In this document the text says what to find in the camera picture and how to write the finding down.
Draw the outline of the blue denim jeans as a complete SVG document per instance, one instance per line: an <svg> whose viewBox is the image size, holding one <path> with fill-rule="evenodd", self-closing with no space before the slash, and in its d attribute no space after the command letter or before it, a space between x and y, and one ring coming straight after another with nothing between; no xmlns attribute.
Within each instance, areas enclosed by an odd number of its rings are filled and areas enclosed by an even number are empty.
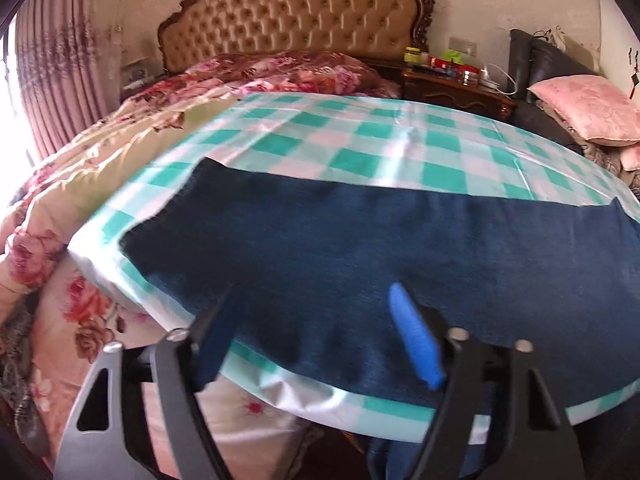
<svg viewBox="0 0 640 480"><path fill-rule="evenodd" d="M244 346L364 396L436 401L392 321L397 282L486 341L533 341L570 405L639 375L639 225L617 200L376 188L204 159L120 248L191 313L242 284Z"/></svg>

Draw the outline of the floral red quilt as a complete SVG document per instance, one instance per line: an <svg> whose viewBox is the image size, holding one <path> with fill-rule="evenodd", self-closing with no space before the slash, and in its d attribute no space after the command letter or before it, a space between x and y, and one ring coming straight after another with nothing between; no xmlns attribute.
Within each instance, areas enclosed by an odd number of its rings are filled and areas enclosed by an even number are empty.
<svg viewBox="0 0 640 480"><path fill-rule="evenodd" d="M1 425L17 448L3 478L49 471L81 383L103 347L163 335L68 254L75 233L130 178L252 92L396 99L398 84L338 53L225 54L153 84L49 156L1 216Z"/></svg>

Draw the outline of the plaid brown blanket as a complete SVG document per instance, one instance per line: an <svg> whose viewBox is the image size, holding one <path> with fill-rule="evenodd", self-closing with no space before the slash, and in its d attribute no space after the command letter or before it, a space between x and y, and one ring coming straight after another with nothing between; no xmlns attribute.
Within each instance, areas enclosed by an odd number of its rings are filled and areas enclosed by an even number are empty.
<svg viewBox="0 0 640 480"><path fill-rule="evenodd" d="M620 161L620 148L615 146L600 146L583 139L577 131L562 118L550 105L542 101L536 102L536 107L553 119L577 143L586 159L614 174L629 186L634 196L639 197L639 171L626 171Z"/></svg>

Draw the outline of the small pink pillow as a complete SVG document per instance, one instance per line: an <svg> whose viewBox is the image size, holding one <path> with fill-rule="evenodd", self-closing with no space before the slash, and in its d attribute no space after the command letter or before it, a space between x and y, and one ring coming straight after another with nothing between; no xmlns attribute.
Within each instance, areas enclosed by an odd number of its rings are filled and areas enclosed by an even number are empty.
<svg viewBox="0 0 640 480"><path fill-rule="evenodd" d="M620 164L627 172L640 169L640 143L620 149Z"/></svg>

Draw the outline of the green white checkered cloth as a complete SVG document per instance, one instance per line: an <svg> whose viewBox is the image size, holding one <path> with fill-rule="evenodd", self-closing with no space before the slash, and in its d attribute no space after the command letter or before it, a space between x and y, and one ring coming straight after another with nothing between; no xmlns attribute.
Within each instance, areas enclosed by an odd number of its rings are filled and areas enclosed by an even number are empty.
<svg viewBox="0 0 640 480"><path fill-rule="evenodd" d="M639 223L622 181L582 156L495 119L418 102L254 93L196 129L124 184L72 237L70 258L116 301L165 330L191 321L119 250L130 228L157 214L204 157L235 169L386 188L602 206L616 198ZM294 374L234 342L221 375L274 408L322 425L418 442L434 410L360 396Z"/></svg>

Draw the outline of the large pink pillow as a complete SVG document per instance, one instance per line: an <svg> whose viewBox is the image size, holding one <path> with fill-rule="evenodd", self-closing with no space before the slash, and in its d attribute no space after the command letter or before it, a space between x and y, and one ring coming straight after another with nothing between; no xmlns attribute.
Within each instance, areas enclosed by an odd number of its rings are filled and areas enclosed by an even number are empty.
<svg viewBox="0 0 640 480"><path fill-rule="evenodd" d="M616 148L639 142L638 107L602 76L555 77L538 81L528 90L586 141Z"/></svg>

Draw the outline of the dark wooden nightstand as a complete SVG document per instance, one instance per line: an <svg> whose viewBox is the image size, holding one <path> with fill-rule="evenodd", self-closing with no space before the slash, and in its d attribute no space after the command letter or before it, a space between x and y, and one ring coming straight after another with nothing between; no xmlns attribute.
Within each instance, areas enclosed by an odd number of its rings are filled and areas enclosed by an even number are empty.
<svg viewBox="0 0 640 480"><path fill-rule="evenodd" d="M515 103L500 93L480 86L468 86L456 78L438 73L416 72L408 68L401 72L401 92L406 101L462 110L500 122L508 122L515 110Z"/></svg>

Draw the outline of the red chinese knot ornament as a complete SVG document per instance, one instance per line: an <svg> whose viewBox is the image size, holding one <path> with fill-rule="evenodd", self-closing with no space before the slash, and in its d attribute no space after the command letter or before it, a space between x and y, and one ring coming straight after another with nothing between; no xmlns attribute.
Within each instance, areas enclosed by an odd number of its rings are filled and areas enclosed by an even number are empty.
<svg viewBox="0 0 640 480"><path fill-rule="evenodd" d="M640 84L639 77L639 51L634 50L634 48L630 48L628 50L628 63L632 68L632 74L630 76L631 80L631 89L629 92L629 99L632 100L634 95L636 94L636 90Z"/></svg>

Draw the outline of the yellow lid jar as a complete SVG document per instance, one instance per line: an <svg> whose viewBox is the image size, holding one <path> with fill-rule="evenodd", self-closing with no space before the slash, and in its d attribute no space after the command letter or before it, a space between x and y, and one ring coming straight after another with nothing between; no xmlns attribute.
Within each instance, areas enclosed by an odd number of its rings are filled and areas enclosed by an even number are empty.
<svg viewBox="0 0 640 480"><path fill-rule="evenodd" d="M421 55L422 52L419 48L406 47L404 53L404 61L409 65L420 65Z"/></svg>

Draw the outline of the pink striped curtain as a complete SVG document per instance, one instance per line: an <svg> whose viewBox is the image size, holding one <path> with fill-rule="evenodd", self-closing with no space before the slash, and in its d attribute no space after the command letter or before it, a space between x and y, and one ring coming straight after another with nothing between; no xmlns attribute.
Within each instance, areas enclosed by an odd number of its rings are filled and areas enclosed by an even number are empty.
<svg viewBox="0 0 640 480"><path fill-rule="evenodd" d="M124 0L26 0L17 12L17 80L44 159L120 105Z"/></svg>

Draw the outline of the tufted brown bed headboard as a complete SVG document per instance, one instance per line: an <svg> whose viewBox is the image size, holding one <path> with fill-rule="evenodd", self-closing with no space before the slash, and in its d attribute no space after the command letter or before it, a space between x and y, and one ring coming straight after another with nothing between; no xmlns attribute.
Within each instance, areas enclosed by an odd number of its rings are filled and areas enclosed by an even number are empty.
<svg viewBox="0 0 640 480"><path fill-rule="evenodd" d="M398 64L428 48L435 0L182 0L157 40L167 73L222 54L338 52Z"/></svg>

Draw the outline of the wall power socket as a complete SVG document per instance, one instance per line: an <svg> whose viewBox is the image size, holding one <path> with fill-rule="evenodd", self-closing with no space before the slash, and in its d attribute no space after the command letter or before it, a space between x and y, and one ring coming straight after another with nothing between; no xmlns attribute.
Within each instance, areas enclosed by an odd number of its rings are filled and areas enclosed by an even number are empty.
<svg viewBox="0 0 640 480"><path fill-rule="evenodd" d="M451 51L459 52L465 56L477 56L477 43L471 40L451 36L448 42L448 48Z"/></svg>

